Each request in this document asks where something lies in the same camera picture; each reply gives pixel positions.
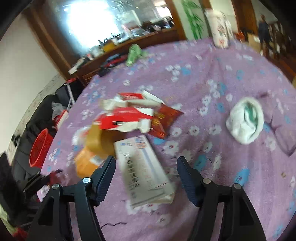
green plant decal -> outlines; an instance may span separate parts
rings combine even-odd
[[[196,13],[194,13],[195,9],[201,9],[201,7],[198,6],[195,2],[190,0],[182,0],[182,6],[184,9],[184,12],[187,15],[194,38],[201,39],[202,31],[203,31],[203,27],[202,27],[203,21],[200,19],[200,17]]]

white box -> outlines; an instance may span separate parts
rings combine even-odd
[[[115,142],[114,147],[132,208],[172,203],[175,190],[145,135]]]

person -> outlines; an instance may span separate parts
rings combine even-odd
[[[261,44],[260,53],[263,54],[263,42],[265,42],[266,46],[269,49],[272,49],[269,44],[271,38],[270,38],[269,29],[268,29],[268,24],[265,21],[265,16],[263,14],[261,15],[261,20],[260,20],[259,26],[258,26],[258,37],[260,39],[260,44]]]

bed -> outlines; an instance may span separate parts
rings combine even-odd
[[[148,57],[131,67],[120,64],[102,78],[93,77],[57,132],[42,174],[61,168],[62,185],[75,184],[79,178],[74,157],[82,147],[71,145],[74,132],[90,125],[102,111],[100,99],[145,89],[184,113],[165,140],[146,134],[176,186],[175,199],[170,205],[131,209],[117,167],[105,201],[95,208],[106,240],[187,239],[198,209],[187,199],[176,175],[179,156],[185,156],[216,184],[243,185],[267,240],[277,240],[296,210],[296,91],[291,83],[264,57],[236,41],[229,49],[215,48],[211,39],[204,39],[152,46],[146,51]],[[253,143],[241,145],[225,121],[232,107],[246,96],[261,102],[266,122]],[[38,195],[42,198],[45,193],[42,189]],[[219,207],[212,240],[219,235],[221,211]],[[71,219],[79,240],[74,211]]]

metal screw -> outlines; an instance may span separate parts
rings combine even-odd
[[[241,189],[241,188],[242,188],[242,186],[241,186],[239,183],[235,183],[235,184],[233,185],[233,187],[234,187],[235,189]]]
[[[83,183],[89,183],[90,181],[91,181],[90,177],[85,177],[85,178],[82,179]]]
[[[52,185],[52,189],[58,189],[59,188],[59,184],[58,183],[56,183],[56,184],[54,184],[54,185]]]
[[[208,179],[208,178],[204,178],[204,179],[202,180],[202,182],[205,183],[205,184],[210,184],[210,183],[211,183],[211,180]]]

